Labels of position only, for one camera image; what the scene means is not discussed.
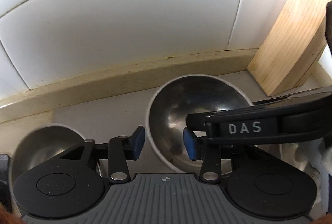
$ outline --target gray ribbed plate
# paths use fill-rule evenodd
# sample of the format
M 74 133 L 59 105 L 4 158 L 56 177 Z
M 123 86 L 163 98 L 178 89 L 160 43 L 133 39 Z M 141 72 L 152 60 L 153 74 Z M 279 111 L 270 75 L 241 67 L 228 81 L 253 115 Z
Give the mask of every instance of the gray ribbed plate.
M 235 208 L 216 185 L 203 184 L 193 174 L 137 174 L 127 184 L 110 187 L 89 211 L 67 219 L 40 220 L 24 216 L 27 224 L 304 224 L 306 217 L 268 221 Z

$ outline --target wooden board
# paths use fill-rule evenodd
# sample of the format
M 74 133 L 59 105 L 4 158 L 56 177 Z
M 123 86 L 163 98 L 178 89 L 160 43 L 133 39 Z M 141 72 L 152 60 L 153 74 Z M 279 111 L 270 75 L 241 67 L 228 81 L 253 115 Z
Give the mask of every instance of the wooden board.
M 326 46 L 325 9 L 329 1 L 286 1 L 247 67 L 268 96 L 302 84 L 310 74 Z

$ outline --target small metal bowl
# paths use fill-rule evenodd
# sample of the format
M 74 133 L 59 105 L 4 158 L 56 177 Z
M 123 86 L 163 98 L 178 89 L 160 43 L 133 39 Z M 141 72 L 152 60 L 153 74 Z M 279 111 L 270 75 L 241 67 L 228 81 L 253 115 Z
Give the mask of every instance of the small metal bowl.
M 199 174 L 202 161 L 190 160 L 183 144 L 186 116 L 252 105 L 244 93 L 221 78 L 202 74 L 177 77 L 161 86 L 150 102 L 146 116 L 147 138 L 169 168 L 178 173 Z M 222 160 L 223 174 L 231 171 L 230 160 Z
M 9 170 L 9 186 L 13 195 L 16 179 L 33 167 L 65 151 L 85 138 L 77 131 L 61 124 L 51 124 L 31 131 L 18 145 Z M 97 172 L 101 175 L 100 165 Z

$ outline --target stainless steel bowl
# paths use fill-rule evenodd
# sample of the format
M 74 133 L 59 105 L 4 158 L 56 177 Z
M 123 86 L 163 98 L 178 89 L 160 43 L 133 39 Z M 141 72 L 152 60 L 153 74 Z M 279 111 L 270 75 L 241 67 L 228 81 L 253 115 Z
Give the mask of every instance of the stainless steel bowl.
M 249 98 L 229 82 L 210 75 L 185 75 L 160 87 L 152 98 L 146 117 L 147 138 L 158 157 L 181 173 L 199 173 L 202 161 L 191 161 L 183 144 L 188 114 L 232 110 L 251 106 Z M 205 132 L 196 132 L 198 136 Z M 230 172 L 222 160 L 223 174 Z
M 21 174 L 84 139 L 79 132 L 60 124 L 44 126 L 30 132 L 18 145 L 10 164 L 11 191 Z M 97 172 L 101 174 L 100 165 L 97 165 Z

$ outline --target white wall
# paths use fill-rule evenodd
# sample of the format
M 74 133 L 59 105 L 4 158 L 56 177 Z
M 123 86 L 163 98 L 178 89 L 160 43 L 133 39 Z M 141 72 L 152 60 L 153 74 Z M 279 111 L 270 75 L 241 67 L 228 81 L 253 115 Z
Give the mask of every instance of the white wall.
M 0 0 L 0 98 L 112 64 L 259 47 L 285 1 Z

